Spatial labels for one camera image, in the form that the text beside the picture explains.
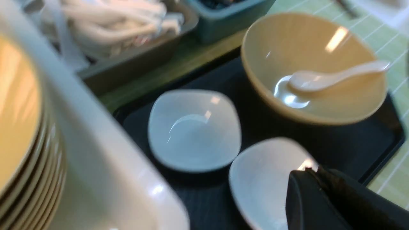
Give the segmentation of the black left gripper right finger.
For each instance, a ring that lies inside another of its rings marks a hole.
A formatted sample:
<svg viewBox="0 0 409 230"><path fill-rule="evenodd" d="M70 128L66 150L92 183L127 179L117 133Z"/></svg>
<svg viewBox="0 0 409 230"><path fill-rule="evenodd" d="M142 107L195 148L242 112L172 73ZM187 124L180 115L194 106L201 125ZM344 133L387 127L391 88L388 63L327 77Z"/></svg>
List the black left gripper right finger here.
<svg viewBox="0 0 409 230"><path fill-rule="evenodd" d="M352 230L407 230L408 211L346 178L319 167L315 178Z"/></svg>

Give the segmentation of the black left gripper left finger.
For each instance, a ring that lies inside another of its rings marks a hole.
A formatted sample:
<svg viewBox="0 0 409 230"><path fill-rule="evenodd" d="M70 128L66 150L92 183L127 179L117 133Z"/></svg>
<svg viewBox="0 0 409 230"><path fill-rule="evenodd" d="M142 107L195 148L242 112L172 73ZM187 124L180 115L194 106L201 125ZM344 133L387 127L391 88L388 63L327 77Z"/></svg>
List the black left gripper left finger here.
<svg viewBox="0 0 409 230"><path fill-rule="evenodd" d="M306 171L289 173L285 212L289 230L352 230Z"/></svg>

